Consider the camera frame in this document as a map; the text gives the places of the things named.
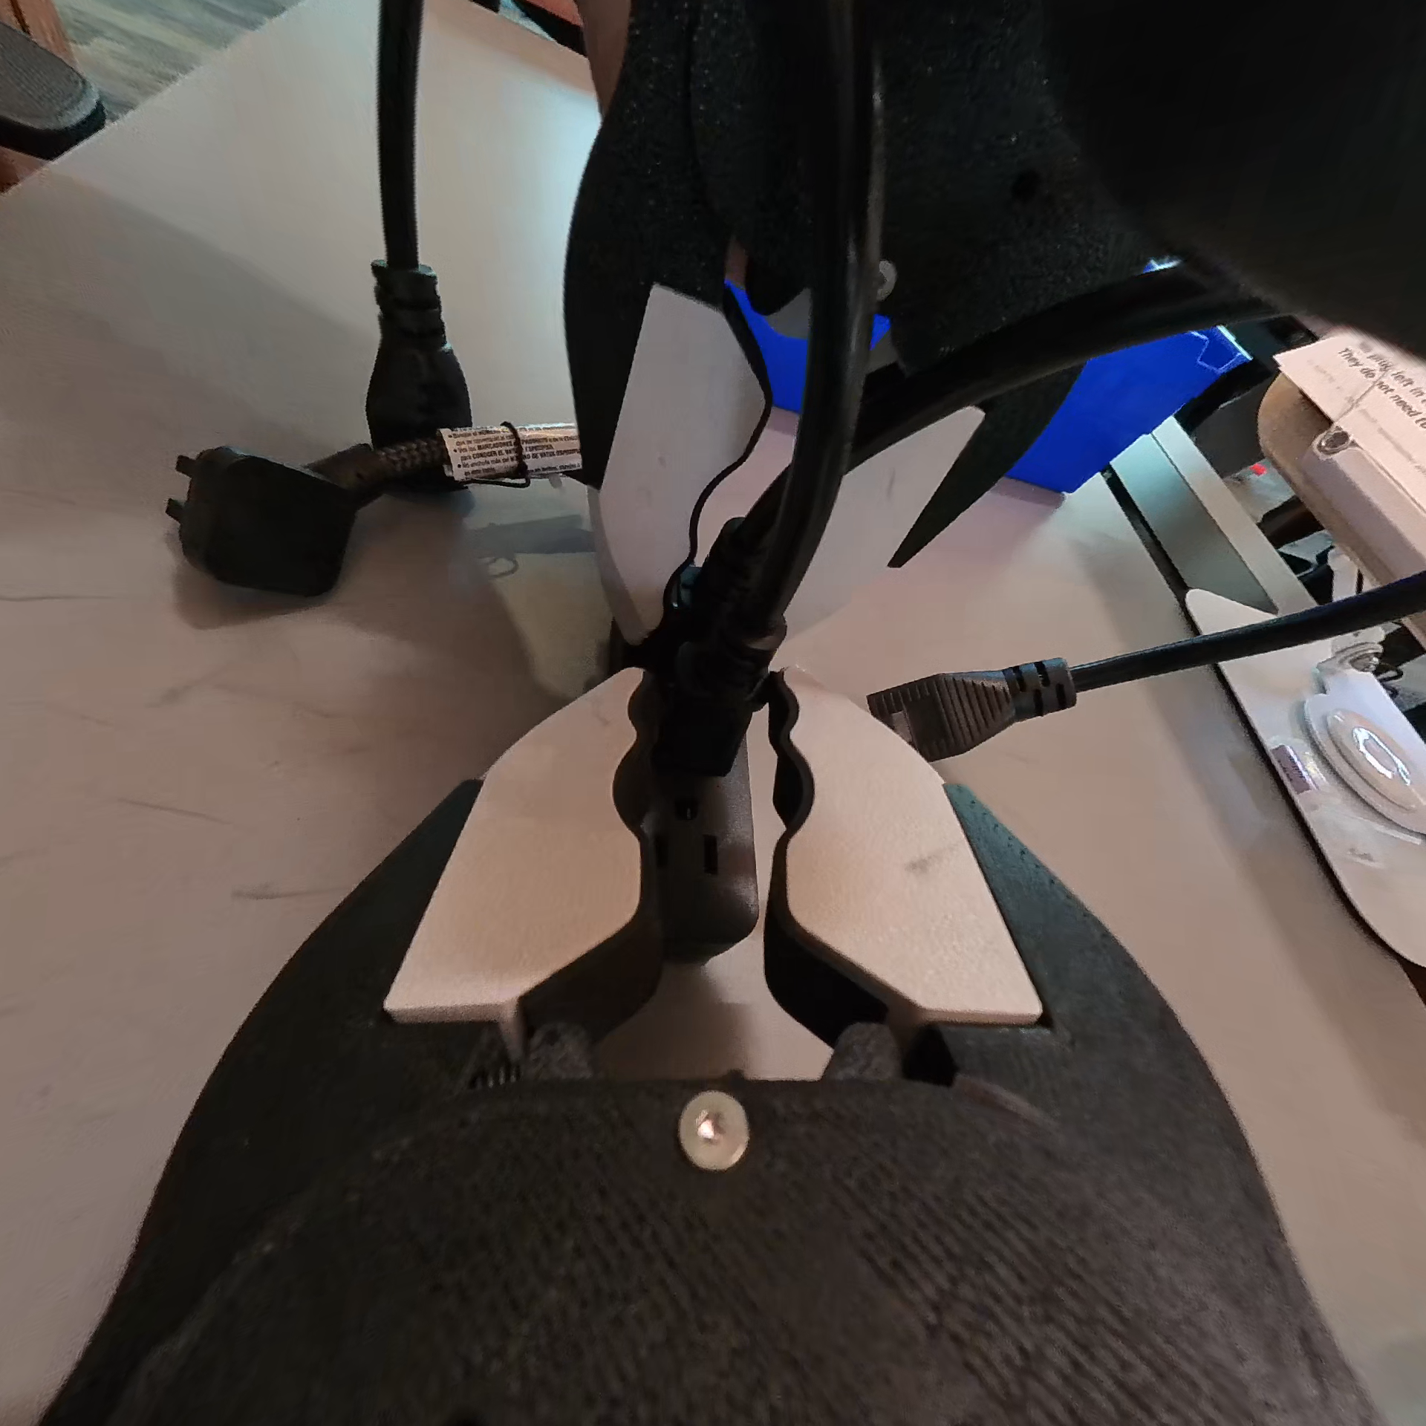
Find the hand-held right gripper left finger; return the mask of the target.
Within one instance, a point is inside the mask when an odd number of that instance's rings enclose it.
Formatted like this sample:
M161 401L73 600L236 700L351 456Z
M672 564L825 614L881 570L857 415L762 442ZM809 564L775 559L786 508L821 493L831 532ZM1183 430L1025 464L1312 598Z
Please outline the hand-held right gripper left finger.
M489 770L385 994L394 1023L494 1026L523 1055L556 1025L601 1041L648 1002L655 714L655 683L621 671Z

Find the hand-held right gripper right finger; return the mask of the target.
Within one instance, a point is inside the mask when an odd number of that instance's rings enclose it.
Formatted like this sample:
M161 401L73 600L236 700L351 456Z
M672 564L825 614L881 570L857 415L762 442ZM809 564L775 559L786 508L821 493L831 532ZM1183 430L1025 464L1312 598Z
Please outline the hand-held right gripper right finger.
M772 678L781 834L765 985L826 1047L857 1025L906 1050L930 1028L1028 1028L1044 1006L949 790L860 704L798 668Z

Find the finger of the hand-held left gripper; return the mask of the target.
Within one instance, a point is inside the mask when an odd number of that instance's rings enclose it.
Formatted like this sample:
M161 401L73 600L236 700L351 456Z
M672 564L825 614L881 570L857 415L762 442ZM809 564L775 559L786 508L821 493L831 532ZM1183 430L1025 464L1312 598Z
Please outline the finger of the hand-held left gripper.
M967 407L850 469L825 536L786 614L777 668L794 641L837 615L889 568L899 546L984 424Z
M611 452L590 493L612 627L643 646L716 542L709 508L775 424L772 381L740 289L706 305L653 286Z

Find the blue plastic bin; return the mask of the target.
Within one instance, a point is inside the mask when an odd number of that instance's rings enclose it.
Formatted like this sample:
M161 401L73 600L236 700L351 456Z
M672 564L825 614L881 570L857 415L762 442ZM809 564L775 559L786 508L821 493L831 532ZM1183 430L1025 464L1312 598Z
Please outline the blue plastic bin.
M774 408L799 415L808 366L806 337L792 337L753 312L725 284L760 351ZM1006 473L1057 495L1079 490L1125 449L1176 417L1219 378L1249 362L1225 328L1174 335L1091 361L1040 437Z

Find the round white puck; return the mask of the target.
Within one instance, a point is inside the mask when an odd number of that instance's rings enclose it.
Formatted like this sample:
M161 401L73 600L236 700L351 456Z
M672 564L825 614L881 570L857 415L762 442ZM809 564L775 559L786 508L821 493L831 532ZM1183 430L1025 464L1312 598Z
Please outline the round white puck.
M1302 716L1337 778L1385 821L1424 834L1424 744L1365 675L1342 675L1307 697Z

